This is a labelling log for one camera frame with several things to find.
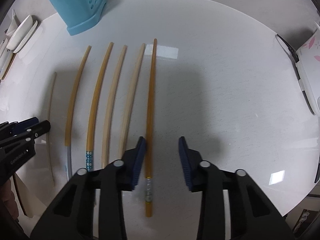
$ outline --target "silver screw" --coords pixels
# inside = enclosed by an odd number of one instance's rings
[[[247,173],[244,170],[237,170],[236,174],[241,177],[244,177],[245,175],[247,175]]]
[[[116,167],[121,167],[123,164],[124,164],[124,162],[121,160],[116,160],[113,162],[113,165]]]
[[[200,162],[200,166],[203,168],[208,168],[211,164],[207,161]]]
[[[88,171],[85,168],[81,168],[81,169],[77,170],[77,174],[80,175],[80,176],[86,174],[87,172]]]

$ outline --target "pink petal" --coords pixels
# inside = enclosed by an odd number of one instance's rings
[[[316,37],[314,36],[311,41],[309,42],[309,49],[311,49],[312,45],[315,43]]]

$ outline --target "blue plastic cup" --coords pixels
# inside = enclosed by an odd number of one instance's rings
[[[84,32],[100,21],[107,0],[50,0],[70,35]]]

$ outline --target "white table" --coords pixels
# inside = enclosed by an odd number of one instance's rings
[[[318,119],[300,90],[288,51],[275,33],[210,0],[108,0],[101,21],[69,36],[59,15],[44,20],[16,57],[0,87],[5,120],[43,120],[53,72],[50,150],[56,180],[49,183],[45,151],[18,172],[45,203],[67,182],[64,129],[82,56],[92,45],[76,97],[73,172],[85,166],[93,90],[108,44],[115,43],[100,95],[94,168],[100,169],[102,129],[113,71],[128,45],[116,95],[110,161],[117,155],[121,116],[141,44],[147,45],[132,111],[127,149],[145,135],[150,48],[158,39],[154,125],[154,215],[144,216],[143,172],[123,193],[129,239],[195,239],[200,193],[185,185],[178,138],[222,170],[246,170],[278,208],[289,212],[313,188],[319,160]],[[94,215],[97,232],[97,212]]]

